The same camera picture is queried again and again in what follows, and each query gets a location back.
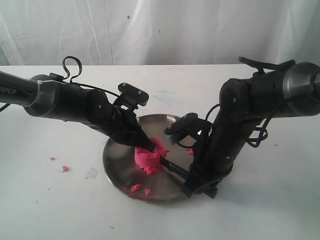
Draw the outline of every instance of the stainless steel plate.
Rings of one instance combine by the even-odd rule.
[[[138,121],[149,137],[156,137],[163,142],[165,149],[170,149],[166,159],[179,165],[185,170],[189,169],[193,156],[178,145],[172,145],[163,130],[179,119],[178,116],[167,114],[152,114],[138,117]],[[181,143],[192,145],[192,138],[185,138]],[[110,182],[123,194],[130,198],[152,204],[166,204],[185,200],[181,191],[184,182],[175,173],[169,172],[165,167],[158,173],[147,175],[135,163],[134,147],[125,146],[114,142],[111,138],[107,141],[103,150],[103,165]],[[131,187],[141,184],[141,188],[131,192]],[[151,194],[146,195],[145,189],[151,189]]]

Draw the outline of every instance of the white table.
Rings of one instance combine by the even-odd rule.
[[[61,66],[0,66],[0,71],[23,78],[64,74]],[[112,91],[128,82],[145,90],[150,99],[138,116],[197,112],[203,118],[225,81],[249,78],[253,71],[240,64],[84,66],[77,81]],[[318,240],[319,120],[273,119],[269,138],[258,149],[243,148],[214,200],[200,195],[152,205],[109,183],[102,162],[106,136],[11,106],[0,113],[0,239]],[[63,165],[71,171],[59,173]],[[85,179],[91,168],[96,178]]]

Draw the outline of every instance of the white curtain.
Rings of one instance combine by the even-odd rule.
[[[0,0],[0,65],[320,65],[319,0]]]

